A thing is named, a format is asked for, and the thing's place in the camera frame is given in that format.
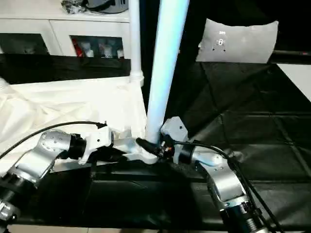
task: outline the wire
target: wire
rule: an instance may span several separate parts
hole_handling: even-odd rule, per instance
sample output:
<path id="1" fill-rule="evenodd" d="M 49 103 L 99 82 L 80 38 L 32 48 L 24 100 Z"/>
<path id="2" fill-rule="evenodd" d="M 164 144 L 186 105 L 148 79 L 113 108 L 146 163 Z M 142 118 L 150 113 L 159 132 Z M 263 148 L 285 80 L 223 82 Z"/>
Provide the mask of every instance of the wire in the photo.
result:
<path id="1" fill-rule="evenodd" d="M 226 154 L 224 151 L 222 151 L 221 149 L 217 148 L 217 147 L 213 147 L 213 146 L 209 146 L 206 144 L 202 144 L 202 143 L 194 143 L 194 142 L 179 142 L 179 141 L 174 141 L 174 144 L 179 144 L 179 145 L 193 145 L 193 146 L 198 146 L 198 147 L 204 147 L 204 148 L 208 148 L 210 150 L 213 150 L 217 153 L 219 153 L 220 155 L 222 155 L 225 159 L 227 159 L 227 161 L 229 162 L 229 164 L 232 164 L 236 170 L 236 172 L 238 173 L 238 175 L 241 177 L 242 180 L 242 185 L 245 188 L 246 194 L 250 199 L 251 204 L 253 205 L 254 208 L 256 207 L 253 195 L 250 191 L 250 189 L 253 191 L 253 193 L 255 194 L 256 198 L 258 199 L 258 201 L 261 203 L 261 205 L 263 206 L 263 208 L 265 209 L 265 211 L 268 213 L 268 215 L 270 216 L 271 220 L 273 221 L 273 223 L 276 225 L 277 230 L 279 230 L 281 233 L 284 233 L 284 231 L 281 228 L 280 223 L 278 222 L 276 216 L 272 213 L 272 211 L 270 210 L 270 208 L 268 207 L 268 205 L 265 203 L 265 201 L 262 199 L 262 197 L 259 195 L 259 193 L 257 192 L 257 190 L 254 188 L 254 186 L 250 183 L 250 181 L 245 177 L 244 173 L 241 170 L 241 167 L 239 165 L 239 163 L 232 159 L 228 154 Z"/>
<path id="2" fill-rule="evenodd" d="M 104 126 L 106 126 L 106 123 L 100 123 L 100 122 L 94 122 L 94 121 L 70 121 L 70 122 L 65 122 L 65 123 L 59 123 L 59 124 L 55 124 L 55 125 L 51 125 L 48 127 L 45 127 L 41 130 L 38 130 L 36 132 L 33 132 L 32 134 L 24 137 L 23 139 L 19 140 L 18 142 L 16 142 L 13 146 L 11 146 L 9 149 L 7 149 L 5 152 L 3 152 L 0 155 L 0 159 L 2 159 L 4 156 L 6 156 L 8 153 L 10 153 L 13 149 L 15 149 L 16 147 L 18 147 L 20 144 L 22 144 L 24 141 L 28 140 L 29 138 L 42 133 L 46 130 L 50 130 L 56 127 L 60 127 L 60 126 L 64 126 L 64 125 L 77 125 L 77 124 L 86 124 L 86 125 L 96 125 L 97 128 L 102 128 Z"/>

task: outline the glass cabinet door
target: glass cabinet door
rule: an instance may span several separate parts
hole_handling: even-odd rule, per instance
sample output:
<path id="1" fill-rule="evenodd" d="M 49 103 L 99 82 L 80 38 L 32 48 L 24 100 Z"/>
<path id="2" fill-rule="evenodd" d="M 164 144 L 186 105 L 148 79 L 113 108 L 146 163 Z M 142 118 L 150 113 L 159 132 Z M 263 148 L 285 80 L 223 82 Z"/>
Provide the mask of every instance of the glass cabinet door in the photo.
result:
<path id="1" fill-rule="evenodd" d="M 0 33 L 0 48 L 3 53 L 49 55 L 41 34 Z"/>
<path id="2" fill-rule="evenodd" d="M 131 59 L 129 23 L 50 22 L 64 56 Z"/>
<path id="3" fill-rule="evenodd" d="M 121 37 L 71 35 L 78 57 L 124 58 Z"/>
<path id="4" fill-rule="evenodd" d="M 45 19 L 0 19 L 0 53 L 63 55 Z"/>

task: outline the black fabric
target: black fabric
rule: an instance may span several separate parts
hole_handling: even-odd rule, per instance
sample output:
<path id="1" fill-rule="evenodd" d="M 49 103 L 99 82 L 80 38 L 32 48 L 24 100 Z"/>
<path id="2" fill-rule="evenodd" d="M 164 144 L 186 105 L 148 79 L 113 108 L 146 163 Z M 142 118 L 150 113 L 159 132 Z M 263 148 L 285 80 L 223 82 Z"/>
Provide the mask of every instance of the black fabric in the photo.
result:
<path id="1" fill-rule="evenodd" d="M 285 230 L 311 230 L 311 103 L 276 65 L 181 64 L 166 118 L 180 116 L 191 137 L 234 153 Z M 0 56 L 10 83 L 121 76 L 127 67 L 128 60 Z M 190 166 L 135 161 L 96 171 L 48 175 L 18 223 L 224 230 Z"/>

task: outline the white pole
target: white pole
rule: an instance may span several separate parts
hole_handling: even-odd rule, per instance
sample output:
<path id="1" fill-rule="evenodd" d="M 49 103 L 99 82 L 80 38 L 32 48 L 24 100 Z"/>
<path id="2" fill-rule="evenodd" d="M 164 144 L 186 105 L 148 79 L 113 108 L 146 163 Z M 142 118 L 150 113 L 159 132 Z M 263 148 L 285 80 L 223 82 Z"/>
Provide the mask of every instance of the white pole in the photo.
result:
<path id="1" fill-rule="evenodd" d="M 129 0 L 130 31 L 131 31 L 131 81 L 139 80 L 143 84 L 140 58 L 140 16 L 139 0 Z"/>
<path id="2" fill-rule="evenodd" d="M 161 0 L 148 104 L 146 140 L 158 143 L 189 0 Z"/>

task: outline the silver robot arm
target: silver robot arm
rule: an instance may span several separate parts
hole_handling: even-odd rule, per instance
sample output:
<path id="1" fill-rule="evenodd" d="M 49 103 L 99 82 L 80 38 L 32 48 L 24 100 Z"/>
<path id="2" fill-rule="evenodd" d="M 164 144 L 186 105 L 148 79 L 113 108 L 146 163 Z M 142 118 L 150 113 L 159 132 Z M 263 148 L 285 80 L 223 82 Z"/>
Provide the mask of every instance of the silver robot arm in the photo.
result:
<path id="1" fill-rule="evenodd" d="M 170 159 L 176 164 L 193 164 L 207 179 L 207 187 L 229 233 L 267 233 L 246 191 L 229 166 L 227 159 L 212 149 L 186 143 L 188 131 L 179 117 L 168 119 L 161 128 L 161 146 L 138 138 L 136 142 L 160 159 Z"/>
<path id="2" fill-rule="evenodd" d="M 0 226 L 19 216 L 57 158 L 77 159 L 79 164 L 85 164 L 98 148 L 111 144 L 112 133 L 108 127 L 98 129 L 85 139 L 60 130 L 43 133 L 36 147 L 24 153 L 0 179 Z"/>

